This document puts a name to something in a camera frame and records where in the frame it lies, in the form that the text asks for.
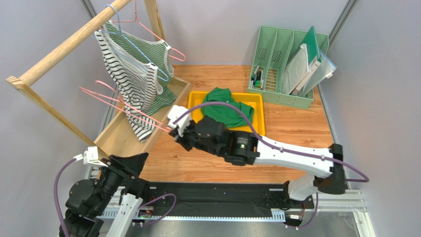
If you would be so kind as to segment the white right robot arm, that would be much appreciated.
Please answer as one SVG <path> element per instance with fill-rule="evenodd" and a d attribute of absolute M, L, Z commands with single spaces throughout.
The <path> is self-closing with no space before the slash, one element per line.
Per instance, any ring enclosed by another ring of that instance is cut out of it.
<path fill-rule="evenodd" d="M 313 149 L 229 130 L 223 123 L 204 117 L 195 123 L 189 117 L 168 120 L 170 135 L 185 150 L 201 150 L 237 166 L 269 164 L 304 171 L 299 179 L 284 183 L 284 198 L 303 201 L 316 192 L 342 195 L 346 189 L 341 161 L 342 146 Z"/>

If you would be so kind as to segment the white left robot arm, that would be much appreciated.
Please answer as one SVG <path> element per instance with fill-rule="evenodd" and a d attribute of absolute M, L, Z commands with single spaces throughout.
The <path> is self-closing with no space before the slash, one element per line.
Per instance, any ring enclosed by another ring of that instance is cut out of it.
<path fill-rule="evenodd" d="M 140 205 L 150 199 L 150 183 L 139 177 L 148 153 L 130 157 L 111 155 L 99 161 L 101 177 L 95 181 L 82 179 L 69 191 L 66 212 L 61 215 L 59 236 L 97 237 L 103 225 L 99 219 L 121 185 L 119 199 L 123 214 L 129 219 Z"/>

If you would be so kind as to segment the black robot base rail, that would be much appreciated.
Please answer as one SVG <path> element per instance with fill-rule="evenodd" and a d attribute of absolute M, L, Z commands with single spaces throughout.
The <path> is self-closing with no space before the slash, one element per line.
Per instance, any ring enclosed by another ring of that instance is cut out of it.
<path fill-rule="evenodd" d="M 277 211 L 313 210 L 315 200 L 286 200 L 282 184 L 165 183 L 150 184 L 158 200 L 134 213 L 135 220 L 167 219 L 281 220 Z"/>

